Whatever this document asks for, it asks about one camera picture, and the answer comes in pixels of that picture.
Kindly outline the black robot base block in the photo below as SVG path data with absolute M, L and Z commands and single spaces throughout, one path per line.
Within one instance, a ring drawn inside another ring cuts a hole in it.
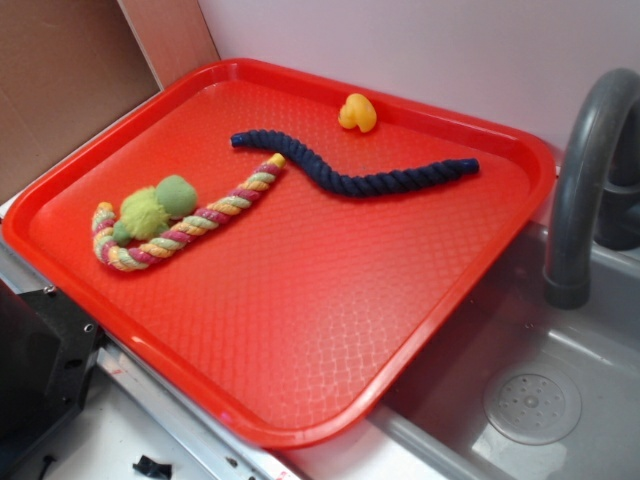
M 1 285 L 1 477 L 83 409 L 103 332 L 64 292 Z

